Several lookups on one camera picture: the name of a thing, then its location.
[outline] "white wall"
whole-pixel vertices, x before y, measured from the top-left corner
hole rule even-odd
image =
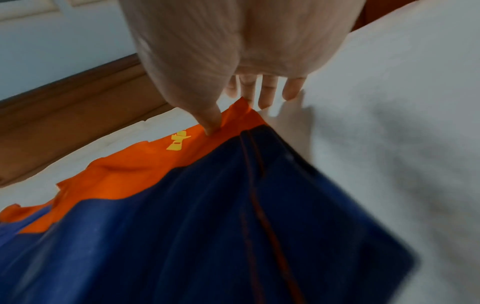
[[[117,2],[0,22],[0,100],[135,53]]]

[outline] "white bed sheet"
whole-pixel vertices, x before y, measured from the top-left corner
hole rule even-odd
[[[302,105],[277,92],[261,112],[419,254],[397,303],[480,303],[479,12],[479,0],[410,4],[350,34]],[[174,109],[105,136],[0,189],[0,208],[45,203],[91,161],[194,124]]]

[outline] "mattress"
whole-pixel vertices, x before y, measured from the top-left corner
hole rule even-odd
[[[419,254],[396,303],[480,299],[479,11],[477,0],[412,3],[351,33],[299,98],[282,102],[279,91],[260,111]],[[195,124],[173,109],[105,136],[0,189],[0,208],[45,203],[93,160]]]

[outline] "yellow logo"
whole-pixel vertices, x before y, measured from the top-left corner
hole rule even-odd
[[[176,134],[173,134],[171,136],[171,139],[173,140],[173,143],[168,146],[167,150],[180,151],[182,149],[182,142],[185,139],[190,138],[190,137],[191,136],[187,136],[186,131],[180,131],[180,132],[177,132]]]

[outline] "skin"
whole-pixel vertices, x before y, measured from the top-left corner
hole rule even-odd
[[[138,55],[165,100],[217,130],[220,94],[293,99],[352,29],[366,0],[120,0]]]

